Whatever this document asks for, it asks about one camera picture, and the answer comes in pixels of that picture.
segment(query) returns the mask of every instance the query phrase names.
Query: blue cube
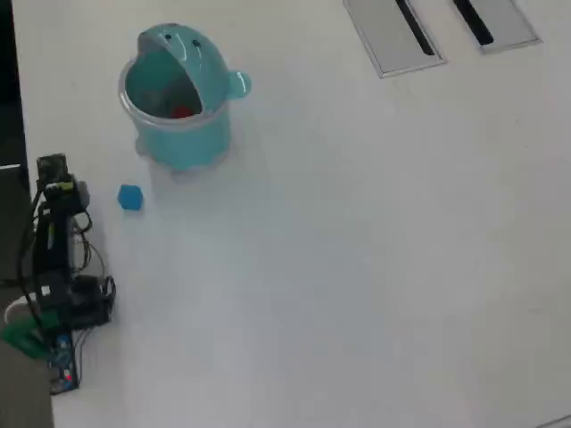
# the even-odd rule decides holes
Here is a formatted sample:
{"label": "blue cube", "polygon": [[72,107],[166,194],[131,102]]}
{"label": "blue cube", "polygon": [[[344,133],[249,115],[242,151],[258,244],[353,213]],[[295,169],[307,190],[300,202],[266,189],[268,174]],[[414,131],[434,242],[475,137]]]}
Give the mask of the blue cube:
{"label": "blue cube", "polygon": [[124,210],[139,211],[143,206],[143,192],[138,185],[122,185],[117,201]]}

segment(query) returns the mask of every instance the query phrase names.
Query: metal panel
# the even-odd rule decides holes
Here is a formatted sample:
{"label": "metal panel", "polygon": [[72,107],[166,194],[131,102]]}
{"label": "metal panel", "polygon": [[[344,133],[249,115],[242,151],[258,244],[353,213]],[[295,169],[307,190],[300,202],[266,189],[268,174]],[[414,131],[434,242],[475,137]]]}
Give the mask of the metal panel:
{"label": "metal panel", "polygon": [[513,0],[452,0],[484,54],[541,42]]}
{"label": "metal panel", "polygon": [[445,63],[408,0],[344,4],[381,78]]}

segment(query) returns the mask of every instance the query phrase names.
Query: bucket rim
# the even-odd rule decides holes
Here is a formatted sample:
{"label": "bucket rim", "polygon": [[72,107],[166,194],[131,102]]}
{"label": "bucket rim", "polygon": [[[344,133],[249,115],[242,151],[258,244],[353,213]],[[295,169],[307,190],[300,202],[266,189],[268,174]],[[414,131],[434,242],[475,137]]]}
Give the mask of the bucket rim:
{"label": "bucket rim", "polygon": [[121,71],[119,79],[119,98],[123,109],[125,109],[129,116],[136,119],[137,121],[153,128],[170,128],[170,130],[187,131],[194,128],[201,128],[205,125],[210,124],[211,122],[218,119],[218,117],[228,109],[228,100],[225,100],[224,103],[216,111],[203,110],[200,114],[191,116],[190,118],[157,118],[156,116],[145,113],[133,104],[133,102],[128,97],[127,90],[125,88],[127,74],[136,61],[137,58],[132,59],[125,65],[125,67],[123,67],[123,70]]}

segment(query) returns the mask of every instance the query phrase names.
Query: teal bucket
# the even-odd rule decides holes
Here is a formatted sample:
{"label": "teal bucket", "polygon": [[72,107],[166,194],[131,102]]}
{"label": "teal bucket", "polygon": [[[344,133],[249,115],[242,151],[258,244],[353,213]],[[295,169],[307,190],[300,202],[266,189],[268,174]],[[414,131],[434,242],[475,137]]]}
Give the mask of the teal bucket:
{"label": "teal bucket", "polygon": [[139,134],[137,146],[175,170],[211,165],[228,149],[228,101],[250,93],[252,82],[228,71],[217,47],[178,24],[138,37],[138,55],[121,72],[121,104]]}

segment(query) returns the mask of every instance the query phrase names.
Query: black slot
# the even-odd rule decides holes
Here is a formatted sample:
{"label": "black slot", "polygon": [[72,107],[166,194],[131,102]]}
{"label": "black slot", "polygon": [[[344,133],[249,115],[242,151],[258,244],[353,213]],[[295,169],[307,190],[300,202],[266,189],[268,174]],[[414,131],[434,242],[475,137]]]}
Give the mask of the black slot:
{"label": "black slot", "polygon": [[458,7],[458,10],[462,14],[464,21],[470,27],[476,40],[482,46],[489,45],[493,43],[493,36],[490,30],[485,26],[482,18],[474,9],[474,6],[470,3],[470,0],[454,0],[454,4]]}
{"label": "black slot", "polygon": [[407,0],[394,0],[399,9],[401,9],[402,16],[409,24],[410,29],[412,30],[412,34],[416,38],[418,44],[420,45],[420,49],[426,55],[434,56],[434,49],[428,43],[428,39],[426,39],[425,33],[422,31],[422,28],[418,25],[417,20],[415,19],[414,15],[412,14],[412,10],[409,8],[407,4]]}

